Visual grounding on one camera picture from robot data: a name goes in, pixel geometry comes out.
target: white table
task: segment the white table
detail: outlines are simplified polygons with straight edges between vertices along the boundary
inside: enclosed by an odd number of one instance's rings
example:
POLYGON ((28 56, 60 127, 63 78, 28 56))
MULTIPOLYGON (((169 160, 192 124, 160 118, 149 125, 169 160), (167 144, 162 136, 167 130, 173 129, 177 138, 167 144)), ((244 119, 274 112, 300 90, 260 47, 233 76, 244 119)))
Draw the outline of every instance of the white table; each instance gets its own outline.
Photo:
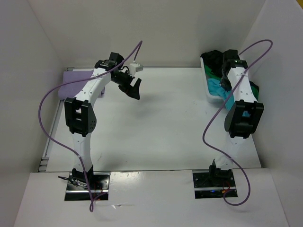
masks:
MULTIPOLYGON (((240 202, 247 183, 234 170, 240 202)), ((268 169, 248 169, 251 195, 247 203, 231 207, 219 199, 195 199, 192 171, 112 172, 109 200, 64 201, 66 182, 57 176, 30 175, 15 227, 288 227, 268 169)))
MULTIPOLYGON (((95 171, 144 171, 208 169, 218 153, 201 140, 203 130, 218 105, 205 97, 202 69, 144 69, 137 101, 123 94, 114 82, 94 106, 97 126, 91 137, 91 158, 95 171)), ((59 111, 52 135, 72 147, 59 111)), ((206 135, 207 141, 224 149, 223 110, 206 135)), ((50 142, 47 172, 71 171, 74 154, 50 142)), ((244 168, 261 168, 251 137, 235 159, 244 168)))

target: purple towel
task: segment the purple towel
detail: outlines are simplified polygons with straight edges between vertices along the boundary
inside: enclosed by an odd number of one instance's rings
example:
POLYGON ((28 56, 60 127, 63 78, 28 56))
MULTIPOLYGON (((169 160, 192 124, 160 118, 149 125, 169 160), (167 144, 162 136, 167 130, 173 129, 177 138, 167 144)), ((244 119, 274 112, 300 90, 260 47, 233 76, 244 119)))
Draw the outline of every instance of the purple towel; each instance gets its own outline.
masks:
MULTIPOLYGON (((63 83, 72 82, 79 79, 90 78, 93 71, 65 71, 63 73, 63 83)), ((59 99, 74 98, 82 88, 85 86, 87 81, 77 82, 62 86, 58 91, 59 99)), ((101 91, 100 96, 104 94, 104 89, 101 91)))

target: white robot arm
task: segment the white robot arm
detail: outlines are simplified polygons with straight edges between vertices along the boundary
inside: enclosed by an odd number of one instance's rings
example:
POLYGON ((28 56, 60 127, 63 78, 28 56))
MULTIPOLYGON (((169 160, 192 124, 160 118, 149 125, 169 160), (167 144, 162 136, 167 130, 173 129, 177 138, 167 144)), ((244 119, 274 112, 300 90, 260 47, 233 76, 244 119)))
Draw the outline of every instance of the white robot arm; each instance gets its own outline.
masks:
MULTIPOLYGON (((117 53, 111 53, 109 59, 105 61, 100 60, 96 63, 91 78, 95 78, 105 71, 114 68, 124 60, 117 53)), ((121 70, 120 67, 100 78, 89 80, 74 98, 67 98, 64 102, 66 125, 70 128, 74 149, 81 156, 89 179, 93 176, 93 164, 90 157, 90 137, 97 124, 93 111, 97 97, 106 84, 113 81, 128 96, 137 100, 140 99, 139 86, 141 79, 137 79, 134 86, 130 84, 134 79, 135 73, 142 71, 143 66, 134 62, 127 68, 127 70, 121 70)), ((85 182, 83 167, 77 156, 75 156, 72 177, 75 180, 85 182)))
MULTIPOLYGON (((247 63, 241 60, 237 50, 228 50, 223 56, 222 79, 220 85, 229 91, 233 89, 241 79, 247 63)), ((248 72, 233 93, 234 105, 228 112, 224 128, 229 133, 226 140, 225 152, 235 158, 239 152, 239 146, 244 143, 250 134, 256 131, 264 110, 262 103, 258 103, 254 97, 248 72)), ((220 177, 228 177, 232 171, 233 162, 223 154, 220 154, 210 167, 213 174, 220 177)))

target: teal cloth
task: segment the teal cloth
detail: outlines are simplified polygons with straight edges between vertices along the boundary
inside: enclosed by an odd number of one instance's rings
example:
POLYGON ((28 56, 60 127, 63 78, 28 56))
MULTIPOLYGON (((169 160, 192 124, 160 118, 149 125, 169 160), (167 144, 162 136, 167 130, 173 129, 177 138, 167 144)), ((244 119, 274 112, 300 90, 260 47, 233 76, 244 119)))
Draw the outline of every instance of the teal cloth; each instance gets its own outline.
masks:
MULTIPOLYGON (((220 97, 222 97, 224 101, 227 99, 227 97, 231 93, 231 91, 225 91, 223 89, 223 87, 220 86, 220 81, 218 81, 217 79, 208 79, 207 83, 208 83, 209 93, 211 95, 213 95, 213 96, 220 96, 220 97)), ((234 99, 234 97, 232 95, 231 98, 225 104, 226 109, 231 110, 234 102, 235 102, 235 99, 234 99)), ((249 113, 247 111, 245 111, 243 113, 243 116, 247 116, 248 117, 249 113)))

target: white wall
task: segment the white wall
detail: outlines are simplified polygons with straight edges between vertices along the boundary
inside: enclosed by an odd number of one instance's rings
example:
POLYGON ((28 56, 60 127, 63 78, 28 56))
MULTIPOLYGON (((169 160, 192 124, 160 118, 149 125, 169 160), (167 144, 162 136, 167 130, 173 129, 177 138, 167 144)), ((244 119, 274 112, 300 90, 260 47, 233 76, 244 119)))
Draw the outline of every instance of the white wall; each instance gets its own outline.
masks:
MULTIPOLYGON (((0 226, 10 227, 46 142, 38 105, 62 79, 63 67, 27 1, 0 1, 0 29, 0 226)), ((55 96, 44 105, 47 128, 55 96)))
POLYGON ((240 48, 265 0, 29 0, 66 67, 91 67, 140 41, 145 66, 199 66, 240 48))
MULTIPOLYGON (((254 141, 269 167, 291 227, 302 226, 303 213, 303 9, 295 0, 267 0, 243 47, 264 38, 274 46, 252 68, 260 86, 264 113, 254 141)), ((248 62, 268 44, 245 53, 248 62)))

